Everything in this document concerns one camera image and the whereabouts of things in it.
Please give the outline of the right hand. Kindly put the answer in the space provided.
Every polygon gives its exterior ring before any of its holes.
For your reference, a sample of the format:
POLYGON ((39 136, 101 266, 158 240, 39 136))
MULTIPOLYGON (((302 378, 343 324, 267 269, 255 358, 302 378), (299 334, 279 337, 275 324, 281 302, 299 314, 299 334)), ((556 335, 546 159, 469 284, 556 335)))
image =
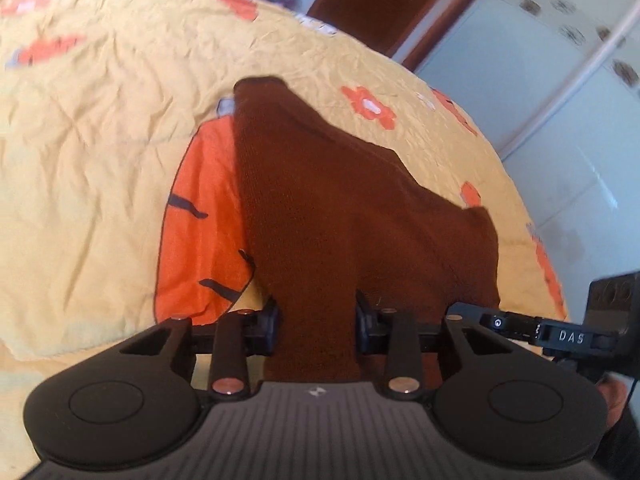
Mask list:
POLYGON ((597 388, 605 400, 608 407, 608 418, 606 426, 613 428, 623 416, 623 411, 627 405, 628 387, 626 382, 610 375, 605 375, 597 384, 597 388))

